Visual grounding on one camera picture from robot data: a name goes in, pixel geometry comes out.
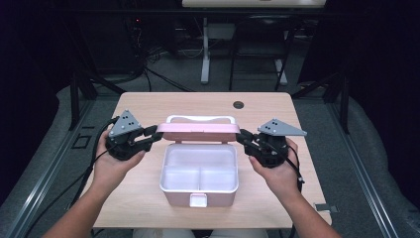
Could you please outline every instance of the office chair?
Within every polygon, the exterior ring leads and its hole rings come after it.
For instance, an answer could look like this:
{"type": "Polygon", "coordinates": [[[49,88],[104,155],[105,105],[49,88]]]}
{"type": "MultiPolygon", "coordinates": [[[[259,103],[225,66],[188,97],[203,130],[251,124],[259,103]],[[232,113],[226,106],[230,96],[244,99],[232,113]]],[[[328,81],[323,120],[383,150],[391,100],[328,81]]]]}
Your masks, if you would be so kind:
{"type": "Polygon", "coordinates": [[[231,45],[231,73],[229,90],[232,90],[234,73],[276,73],[275,90],[278,90],[284,73],[290,47],[297,30],[303,21],[294,16],[253,15],[236,25],[231,45]],[[235,62],[239,57],[281,60],[281,69],[273,70],[237,70],[235,62]]]}

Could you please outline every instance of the table top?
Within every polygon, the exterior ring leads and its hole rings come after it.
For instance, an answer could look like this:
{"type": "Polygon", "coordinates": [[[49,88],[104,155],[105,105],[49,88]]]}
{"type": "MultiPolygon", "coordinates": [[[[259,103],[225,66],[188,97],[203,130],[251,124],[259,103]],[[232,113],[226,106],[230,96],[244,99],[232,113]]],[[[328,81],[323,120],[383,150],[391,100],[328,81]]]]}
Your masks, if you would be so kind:
{"type": "Polygon", "coordinates": [[[326,0],[182,0],[191,8],[323,8],[326,0]]]}
{"type": "MultiPolygon", "coordinates": [[[[259,125],[277,118],[300,128],[290,95],[278,92],[127,92],[114,112],[125,109],[144,126],[166,121],[170,115],[233,116],[238,125],[257,133],[259,125]],[[235,101],[244,103],[236,109],[235,101]]],[[[318,177],[304,137],[289,137],[298,145],[302,193],[310,204],[325,203],[318,177]]],[[[252,168],[244,147],[232,142],[238,151],[239,188],[229,207],[177,207],[169,205],[159,187],[166,147],[173,142],[162,139],[153,144],[138,166],[105,202],[94,227],[97,228],[290,228],[291,219],[263,178],[252,168]]],[[[89,178],[85,189],[92,180],[89,178]]],[[[331,224],[331,216],[320,212],[331,224]]]]}

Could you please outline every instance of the container lid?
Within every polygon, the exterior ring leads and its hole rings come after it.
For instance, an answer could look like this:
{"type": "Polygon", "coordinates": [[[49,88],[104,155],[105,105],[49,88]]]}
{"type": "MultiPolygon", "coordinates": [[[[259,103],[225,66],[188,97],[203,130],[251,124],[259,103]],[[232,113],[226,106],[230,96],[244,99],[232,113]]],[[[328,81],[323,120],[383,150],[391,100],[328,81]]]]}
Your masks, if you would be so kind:
{"type": "Polygon", "coordinates": [[[231,116],[172,115],[157,126],[157,132],[163,132],[163,137],[169,141],[227,143],[236,141],[240,128],[231,116]]]}

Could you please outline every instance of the container compartment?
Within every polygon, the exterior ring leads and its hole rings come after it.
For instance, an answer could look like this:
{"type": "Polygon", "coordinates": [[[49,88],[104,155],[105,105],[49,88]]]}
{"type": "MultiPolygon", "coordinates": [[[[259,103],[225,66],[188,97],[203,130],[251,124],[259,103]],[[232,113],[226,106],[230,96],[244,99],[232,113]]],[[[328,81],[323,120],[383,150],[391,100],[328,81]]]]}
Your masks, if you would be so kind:
{"type": "Polygon", "coordinates": [[[199,168],[164,167],[161,187],[167,190],[199,189],[199,168]]]}
{"type": "Polygon", "coordinates": [[[203,168],[200,175],[200,190],[232,192],[237,186],[236,168],[203,168]]]}
{"type": "Polygon", "coordinates": [[[165,155],[165,166],[236,167],[236,150],[232,145],[172,144],[165,155]]]}

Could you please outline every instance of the fingers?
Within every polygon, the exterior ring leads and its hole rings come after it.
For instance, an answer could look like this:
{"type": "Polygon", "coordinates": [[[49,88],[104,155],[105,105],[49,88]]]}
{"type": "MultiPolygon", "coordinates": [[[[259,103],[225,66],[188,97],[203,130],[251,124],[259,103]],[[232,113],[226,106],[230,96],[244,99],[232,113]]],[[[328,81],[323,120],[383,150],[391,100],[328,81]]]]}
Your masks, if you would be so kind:
{"type": "Polygon", "coordinates": [[[130,169],[134,168],[136,165],[138,165],[139,162],[145,156],[145,154],[146,154],[145,151],[140,151],[140,152],[136,153],[130,160],[126,161],[125,163],[127,164],[128,169],[130,170],[130,169]]]}
{"type": "Polygon", "coordinates": [[[297,153],[297,145],[296,143],[294,143],[294,141],[290,140],[289,138],[286,138],[286,143],[297,153]]]}
{"type": "Polygon", "coordinates": [[[101,137],[99,138],[99,141],[98,141],[97,149],[106,150],[105,144],[106,144],[106,139],[108,138],[108,135],[109,135],[109,131],[110,130],[106,130],[106,131],[102,132],[101,137]]]}
{"type": "Polygon", "coordinates": [[[254,171],[256,171],[257,174],[259,174],[260,176],[264,178],[265,168],[262,166],[262,164],[260,164],[260,162],[255,157],[249,156],[249,159],[250,159],[251,165],[254,168],[254,171]]]}

